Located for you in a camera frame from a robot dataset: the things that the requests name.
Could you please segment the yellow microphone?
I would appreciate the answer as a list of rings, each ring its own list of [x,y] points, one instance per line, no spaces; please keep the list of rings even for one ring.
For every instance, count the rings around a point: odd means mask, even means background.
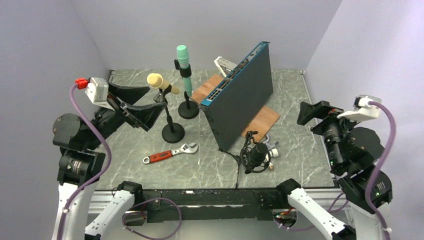
[[[164,80],[162,75],[159,73],[150,73],[147,76],[146,81],[152,88],[165,91],[168,87],[170,87],[170,92],[172,94],[178,95],[180,93],[180,90],[177,87]]]

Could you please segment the green microphone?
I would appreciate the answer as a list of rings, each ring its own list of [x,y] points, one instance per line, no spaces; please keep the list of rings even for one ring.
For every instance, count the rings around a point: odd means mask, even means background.
[[[189,97],[192,96],[193,87],[191,81],[191,65],[189,63],[189,51],[186,45],[178,45],[176,47],[176,59],[178,61],[178,69],[183,79],[184,91]]]

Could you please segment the black shock mount tripod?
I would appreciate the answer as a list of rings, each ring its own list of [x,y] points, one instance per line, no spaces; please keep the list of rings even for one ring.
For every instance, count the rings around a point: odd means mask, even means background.
[[[235,189],[239,188],[239,176],[241,166],[244,167],[244,173],[259,174],[268,169],[271,164],[271,154],[267,145],[264,142],[255,140],[255,135],[258,131],[247,131],[245,134],[245,142],[241,148],[239,155],[234,155],[221,148],[218,150],[222,153],[228,154],[234,158],[237,163]]]

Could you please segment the black microphone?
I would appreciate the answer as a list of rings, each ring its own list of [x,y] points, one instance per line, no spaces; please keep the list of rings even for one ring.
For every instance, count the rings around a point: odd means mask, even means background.
[[[264,143],[256,144],[250,151],[249,161],[254,167],[260,166],[268,156],[268,148]]]

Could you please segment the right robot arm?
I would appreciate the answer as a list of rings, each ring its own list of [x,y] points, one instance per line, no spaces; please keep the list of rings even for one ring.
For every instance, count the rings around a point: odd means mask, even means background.
[[[328,240],[390,239],[391,229],[383,211],[390,206],[393,188],[381,166],[393,145],[396,124],[388,114],[390,138],[386,146],[374,130],[360,126],[361,122],[377,119],[383,109],[381,103],[368,96],[357,97],[353,111],[344,111],[327,101],[300,104],[299,125],[320,120],[311,132],[324,138],[330,171],[338,177],[341,191],[350,203],[353,225],[333,217],[292,178],[277,186],[276,203],[303,214]]]

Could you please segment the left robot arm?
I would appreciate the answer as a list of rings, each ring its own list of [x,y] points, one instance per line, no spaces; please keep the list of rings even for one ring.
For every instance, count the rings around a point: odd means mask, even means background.
[[[136,102],[149,92],[149,87],[124,87],[107,83],[94,86],[84,78],[77,79],[69,91],[84,90],[99,109],[88,119],[79,106],[76,113],[66,113],[53,124],[53,144],[60,149],[57,174],[59,201],[52,234],[54,240],[101,240],[106,228],[126,210],[137,210],[144,203],[143,188],[135,182],[119,185],[119,200],[111,202],[87,226],[89,206],[97,183],[112,162],[107,138],[123,124],[148,131],[155,124],[164,102],[137,106]]]

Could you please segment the wooden board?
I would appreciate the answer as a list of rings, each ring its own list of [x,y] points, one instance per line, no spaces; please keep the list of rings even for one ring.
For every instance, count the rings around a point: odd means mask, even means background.
[[[195,89],[190,97],[191,100],[200,104],[201,101],[223,80],[218,74],[211,76],[205,83]],[[252,121],[247,125],[241,136],[245,136],[247,131],[257,131],[255,140],[260,141],[277,122],[280,114],[269,108],[263,106]]]

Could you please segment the white plastic connector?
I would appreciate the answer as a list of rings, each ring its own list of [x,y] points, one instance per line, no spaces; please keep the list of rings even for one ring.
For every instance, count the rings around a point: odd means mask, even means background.
[[[270,137],[270,135],[267,133],[267,134],[265,135],[265,140],[263,141],[263,143],[267,146],[267,148],[268,148],[268,152],[270,153],[270,157],[268,158],[268,163],[269,163],[268,169],[269,169],[270,171],[273,171],[273,170],[274,170],[274,165],[273,165],[273,163],[271,162],[271,158],[276,158],[276,157],[278,157],[278,156],[279,156],[279,152],[278,152],[278,150],[277,150],[277,146],[278,146],[279,142],[278,142],[278,141],[276,141],[276,142],[274,142],[274,143],[271,143],[271,142],[270,142],[270,140],[271,140],[271,137]]]

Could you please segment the red adjustable wrench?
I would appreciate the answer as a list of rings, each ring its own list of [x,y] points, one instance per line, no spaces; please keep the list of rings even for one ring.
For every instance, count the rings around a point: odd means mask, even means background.
[[[171,158],[178,154],[194,154],[198,151],[199,145],[195,142],[192,143],[184,143],[181,147],[173,150],[167,150],[163,152],[158,152],[143,158],[142,162],[144,164],[152,164],[156,162],[160,162]]]

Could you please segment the blue network switch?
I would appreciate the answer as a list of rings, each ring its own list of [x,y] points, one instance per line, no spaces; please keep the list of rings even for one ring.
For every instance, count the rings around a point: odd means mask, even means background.
[[[269,44],[259,42],[199,105],[221,150],[234,145],[273,93]]]

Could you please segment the white metal bracket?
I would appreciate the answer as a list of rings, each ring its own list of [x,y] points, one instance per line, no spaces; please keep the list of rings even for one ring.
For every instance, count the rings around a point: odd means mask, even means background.
[[[226,60],[222,56],[218,56],[213,62],[223,77],[226,77],[237,66],[237,64]]]

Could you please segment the black base frame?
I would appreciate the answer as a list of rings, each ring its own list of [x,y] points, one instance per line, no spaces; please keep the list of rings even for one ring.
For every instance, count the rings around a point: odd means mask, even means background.
[[[145,212],[148,223],[188,220],[268,221],[290,208],[276,188],[144,189],[130,211]]]

